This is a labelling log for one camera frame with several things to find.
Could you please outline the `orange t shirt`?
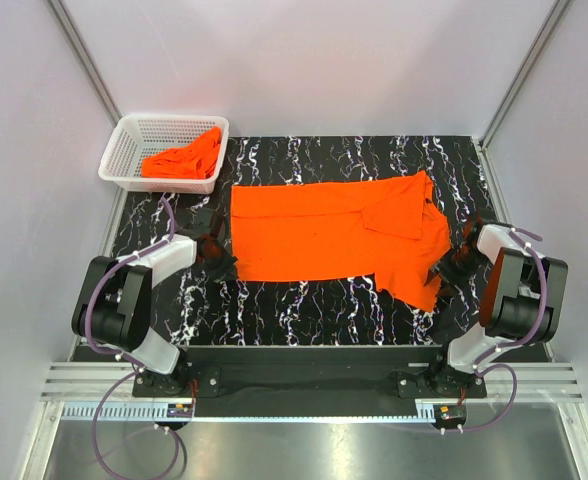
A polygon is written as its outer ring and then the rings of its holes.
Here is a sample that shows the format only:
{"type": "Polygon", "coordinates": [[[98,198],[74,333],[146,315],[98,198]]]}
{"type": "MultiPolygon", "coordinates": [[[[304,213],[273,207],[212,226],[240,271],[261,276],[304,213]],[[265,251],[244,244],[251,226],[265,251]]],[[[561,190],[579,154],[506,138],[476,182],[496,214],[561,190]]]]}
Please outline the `orange t shirt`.
{"type": "Polygon", "coordinates": [[[241,280],[371,275],[377,290],[433,311],[441,282],[428,271],[449,250],[450,229],[426,172],[361,182],[235,186],[230,207],[241,280]]]}

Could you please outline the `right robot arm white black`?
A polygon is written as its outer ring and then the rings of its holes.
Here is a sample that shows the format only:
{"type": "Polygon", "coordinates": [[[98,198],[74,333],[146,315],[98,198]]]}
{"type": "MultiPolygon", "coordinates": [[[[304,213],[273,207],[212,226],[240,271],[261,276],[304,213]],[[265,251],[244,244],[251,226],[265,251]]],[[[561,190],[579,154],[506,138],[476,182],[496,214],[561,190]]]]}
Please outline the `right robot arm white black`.
{"type": "Polygon", "coordinates": [[[462,242],[428,270],[425,284],[438,280],[438,294],[445,297],[480,267],[491,267],[478,322],[447,343],[422,375],[436,395],[452,397],[468,390],[502,353],[554,337],[568,264],[538,252],[533,244],[541,240],[523,228],[477,215],[468,219],[462,242]]]}

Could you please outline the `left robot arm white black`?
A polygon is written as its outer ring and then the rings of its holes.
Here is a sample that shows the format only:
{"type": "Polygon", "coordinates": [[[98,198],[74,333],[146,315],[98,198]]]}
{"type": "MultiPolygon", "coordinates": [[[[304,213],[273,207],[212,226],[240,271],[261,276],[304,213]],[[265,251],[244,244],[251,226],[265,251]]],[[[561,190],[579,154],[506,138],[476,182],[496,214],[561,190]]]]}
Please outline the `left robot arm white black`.
{"type": "Polygon", "coordinates": [[[125,359],[138,377],[153,375],[170,396],[198,388],[187,354],[151,326],[152,291],[181,270],[197,267],[213,281],[236,277],[237,259],[213,236],[168,234],[140,252],[89,263],[71,319],[72,331],[100,354],[125,359]]]}

